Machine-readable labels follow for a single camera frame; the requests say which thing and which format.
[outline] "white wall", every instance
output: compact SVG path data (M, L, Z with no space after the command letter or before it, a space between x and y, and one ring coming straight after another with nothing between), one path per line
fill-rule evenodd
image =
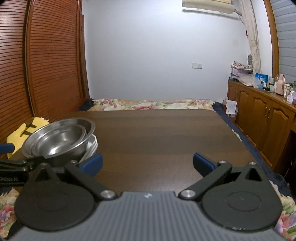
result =
M90 0L83 14L91 98L222 101L230 64L247 63L236 14L183 12L182 0Z
M263 0L251 0L258 31L262 74L272 74L272 48L270 28Z

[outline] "triangular cutout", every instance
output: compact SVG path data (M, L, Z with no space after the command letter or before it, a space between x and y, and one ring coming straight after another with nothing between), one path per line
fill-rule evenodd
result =
M255 168L251 168L246 176L247 180L253 180L253 181L258 181L261 182L262 179L260 175L258 174L257 170Z
M41 182L41 181L47 181L50 180L50 176L48 175L48 172L46 169L41 169L37 178L35 179L35 182Z

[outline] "curtain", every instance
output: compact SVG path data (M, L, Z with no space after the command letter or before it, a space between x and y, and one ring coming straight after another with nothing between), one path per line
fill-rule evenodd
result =
M253 74L261 73L261 60L258 45L258 31L251 0L238 0L242 12L244 25L248 33L248 40L253 61Z

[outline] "stainless steel bowl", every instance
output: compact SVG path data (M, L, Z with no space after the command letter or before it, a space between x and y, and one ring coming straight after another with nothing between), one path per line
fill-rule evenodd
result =
M61 126L39 137L32 148L32 153L34 156L51 158L52 155L65 152L72 145L80 143L85 134L82 125Z
M86 151L88 138L93 134L95 130L95 123L92 120L86 118L70 118L60 120L40 128L25 140L22 146L22 154L27 158L33 157L32 148L38 137L43 136L50 130L57 129L64 125L82 125L86 130L86 135L77 145L73 145L71 148L64 152L52 155L51 158L47 159L46 161L52 167L60 167L65 165L70 160L80 160Z

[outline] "gray ribbed panel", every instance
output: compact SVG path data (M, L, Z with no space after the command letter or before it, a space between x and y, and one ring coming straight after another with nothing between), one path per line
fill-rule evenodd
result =
M291 0L270 0L279 40L279 72L296 80L296 5Z
M174 192L146 194L125 192L101 202L88 220L71 229L22 228L10 241L285 241L273 229L246 234L217 226L195 202L180 200Z

